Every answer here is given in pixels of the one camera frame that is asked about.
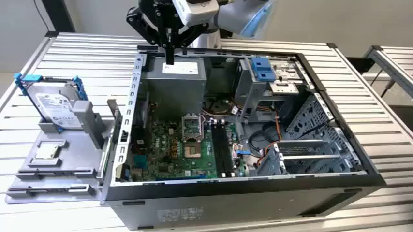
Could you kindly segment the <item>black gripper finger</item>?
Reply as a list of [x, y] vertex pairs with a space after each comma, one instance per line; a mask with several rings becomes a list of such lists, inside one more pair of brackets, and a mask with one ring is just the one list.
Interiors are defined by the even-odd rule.
[[177, 26], [172, 28], [170, 33], [170, 65], [174, 64], [174, 54], [176, 48], [188, 47], [193, 41], [201, 36], [201, 34], [208, 30], [209, 23], [202, 23], [196, 26], [189, 27], [180, 34], [180, 29]]
[[140, 7], [129, 9], [126, 21], [152, 45], [165, 49], [166, 64], [170, 64], [170, 42], [165, 23], [153, 24]]

